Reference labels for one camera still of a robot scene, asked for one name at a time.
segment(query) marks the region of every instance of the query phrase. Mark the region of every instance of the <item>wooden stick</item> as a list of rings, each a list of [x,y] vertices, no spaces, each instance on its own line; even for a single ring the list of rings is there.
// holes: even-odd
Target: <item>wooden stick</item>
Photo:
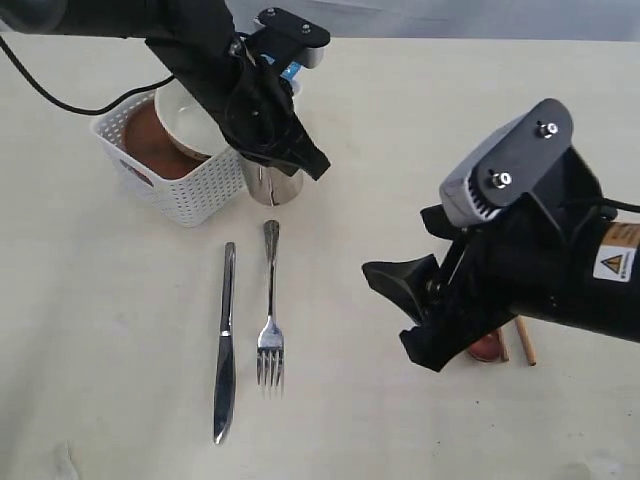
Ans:
[[[520,317],[516,317],[516,328],[518,329],[518,335],[520,336],[520,341],[522,342],[522,348],[524,348],[524,354],[527,357],[527,361],[529,362],[529,365],[533,367],[537,363],[536,352],[533,349],[533,344],[529,338],[527,326],[524,324],[524,320]]]
[[[509,352],[507,351],[507,345],[504,343],[504,335],[502,334],[502,328],[497,330],[498,332],[498,341],[500,342],[500,356],[502,357],[503,362],[509,361]]]

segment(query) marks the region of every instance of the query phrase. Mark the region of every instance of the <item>metal cup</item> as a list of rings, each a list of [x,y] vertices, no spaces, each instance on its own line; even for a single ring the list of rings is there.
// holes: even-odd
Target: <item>metal cup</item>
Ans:
[[[263,167],[243,157],[240,157],[240,167],[249,194],[263,205],[284,205],[296,198],[302,190],[301,170],[289,177],[275,167]]]

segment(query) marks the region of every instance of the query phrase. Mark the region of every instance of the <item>silver fork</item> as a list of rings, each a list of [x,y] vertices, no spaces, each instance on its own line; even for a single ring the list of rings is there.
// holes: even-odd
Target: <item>silver fork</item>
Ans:
[[[267,323],[258,336],[258,385],[263,387],[284,381],[284,336],[276,325],[276,259],[280,224],[269,220],[264,224],[264,241],[269,263],[269,307]]]

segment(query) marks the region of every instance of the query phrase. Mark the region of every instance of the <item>tabletop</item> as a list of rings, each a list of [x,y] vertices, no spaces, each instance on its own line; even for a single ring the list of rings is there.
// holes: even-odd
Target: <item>tabletop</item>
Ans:
[[[138,41],[7,36],[34,76],[85,108],[166,72]],[[117,183],[88,120],[0,58],[0,479],[639,478],[640,346],[529,320],[511,361],[409,362],[411,326],[360,266],[435,252],[419,216],[489,133],[555,97],[608,196],[640,201],[640,45],[335,40],[299,114],[333,163],[270,209],[243,193],[185,229]],[[286,390],[263,398],[262,223],[281,222]],[[235,241],[237,394],[211,441],[224,244]]]

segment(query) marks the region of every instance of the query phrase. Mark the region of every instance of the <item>yellow warning sticker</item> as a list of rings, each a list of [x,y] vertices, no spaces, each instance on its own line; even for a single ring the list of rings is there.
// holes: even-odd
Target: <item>yellow warning sticker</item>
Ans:
[[[640,225],[612,223],[598,249],[593,264],[593,277],[624,283],[631,280],[638,246]]]

